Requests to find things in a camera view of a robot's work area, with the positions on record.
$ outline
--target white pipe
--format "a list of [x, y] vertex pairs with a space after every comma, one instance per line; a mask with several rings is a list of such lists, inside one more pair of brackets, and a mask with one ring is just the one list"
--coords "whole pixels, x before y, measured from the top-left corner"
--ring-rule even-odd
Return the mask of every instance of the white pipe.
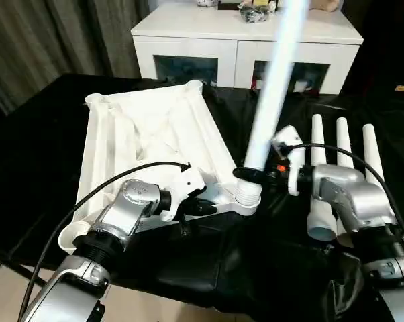
[[[270, 140], [275, 134], [290, 82], [295, 52], [308, 9], [308, 0], [293, 0], [285, 8], [278, 41], [272, 51], [266, 80], [260, 93], [245, 158], [245, 167], [264, 169], [271, 146]], [[239, 180], [235, 198], [243, 205], [255, 205], [259, 202], [261, 192], [260, 185]]]
[[[313, 143], [324, 143], [323, 119], [320, 114], [312, 117], [312, 138]], [[311, 163], [313, 166], [325, 164], [325, 149], [311, 149]], [[336, 219], [332, 214], [332, 208], [328, 203], [311, 197], [311, 211], [307, 218], [307, 233], [309, 237], [323, 242], [336, 238]]]
[[[372, 124], [363, 127], [364, 160], [372, 166], [384, 180], [383, 166], [379, 156], [378, 143], [376, 141], [375, 128]], [[366, 169], [366, 180], [382, 188], [378, 180]]]
[[[340, 117], [336, 120], [336, 146], [351, 152], [350, 134], [348, 133], [348, 124], [345, 117]], [[351, 157], [337, 152], [336, 158], [338, 166], [346, 166], [348, 168], [354, 167], [354, 163]], [[352, 247], [353, 245], [351, 238], [347, 234], [347, 231], [345, 230], [340, 218], [338, 218], [338, 220], [336, 221], [336, 227], [338, 232], [338, 236], [336, 238], [337, 241], [343, 246]]]
[[[350, 134], [348, 133], [348, 124], [345, 117], [336, 120], [336, 146], [351, 152]], [[350, 156], [346, 156], [341, 152], [336, 152], [338, 166], [346, 166], [354, 168], [354, 163]]]

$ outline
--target white cabinet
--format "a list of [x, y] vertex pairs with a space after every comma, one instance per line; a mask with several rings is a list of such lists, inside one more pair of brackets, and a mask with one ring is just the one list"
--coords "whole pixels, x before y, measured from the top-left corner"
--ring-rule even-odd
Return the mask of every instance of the white cabinet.
[[142, 78], [193, 77], [234, 87], [235, 40], [134, 36], [134, 44]]
[[[141, 76], [260, 88], [281, 14], [246, 24], [238, 11], [192, 3], [160, 6], [132, 29]], [[362, 42], [341, 12], [311, 10], [289, 90], [339, 93]]]
[[[276, 42], [238, 42], [235, 87], [260, 87], [263, 69]], [[300, 43], [289, 91], [313, 89], [324, 94], [340, 92], [359, 46]]]

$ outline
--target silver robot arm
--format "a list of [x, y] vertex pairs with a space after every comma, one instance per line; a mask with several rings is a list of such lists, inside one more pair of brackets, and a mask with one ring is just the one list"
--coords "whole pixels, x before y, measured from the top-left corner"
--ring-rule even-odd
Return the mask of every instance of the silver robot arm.
[[109, 272], [128, 247], [141, 218], [157, 214], [163, 221], [172, 220], [180, 202], [204, 186], [194, 168], [182, 172], [166, 190], [139, 180], [125, 181], [87, 235], [74, 240], [74, 254], [61, 263], [22, 321], [100, 321], [105, 312], [100, 298], [111, 284]]
[[288, 154], [287, 146], [298, 141], [296, 130], [285, 127], [275, 135], [272, 144], [281, 157], [289, 159], [289, 166], [271, 171], [236, 168], [234, 176], [285, 191], [295, 186], [298, 193], [311, 193], [329, 203], [350, 234], [367, 279], [379, 291], [394, 321], [404, 322], [404, 240], [385, 191], [352, 168], [330, 164], [304, 166], [303, 148]]

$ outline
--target black tablecloth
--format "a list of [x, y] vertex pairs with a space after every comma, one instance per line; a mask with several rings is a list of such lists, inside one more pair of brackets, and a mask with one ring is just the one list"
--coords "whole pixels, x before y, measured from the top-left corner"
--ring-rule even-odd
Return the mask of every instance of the black tablecloth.
[[[168, 85], [66, 75], [0, 124], [0, 259], [34, 265], [53, 227], [74, 205], [89, 115], [84, 98]], [[344, 116], [352, 150], [363, 156], [362, 126], [373, 123], [385, 180], [404, 217], [404, 94], [397, 95], [291, 95], [279, 128], [294, 125], [308, 142], [311, 116], [321, 113], [325, 141], [335, 145], [336, 119]], [[257, 94], [204, 87], [203, 96], [241, 165]], [[327, 152], [327, 159], [335, 163], [336, 154]], [[354, 301], [361, 285], [359, 263], [336, 243], [307, 237], [308, 211], [308, 196], [264, 191], [255, 216], [225, 213], [198, 219], [186, 239], [176, 225], [139, 233], [119, 259], [114, 283], [257, 320], [283, 319], [286, 313], [286, 319], [331, 321]], [[55, 243], [44, 267], [57, 268], [65, 255]], [[353, 307], [364, 303], [368, 308], [371, 295], [361, 294]]]

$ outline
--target gray curtain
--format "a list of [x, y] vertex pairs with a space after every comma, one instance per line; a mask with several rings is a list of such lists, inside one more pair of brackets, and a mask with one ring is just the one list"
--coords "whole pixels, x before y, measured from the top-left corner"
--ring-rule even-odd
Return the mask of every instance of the gray curtain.
[[140, 77], [136, 0], [0, 0], [0, 107], [8, 114], [68, 72]]

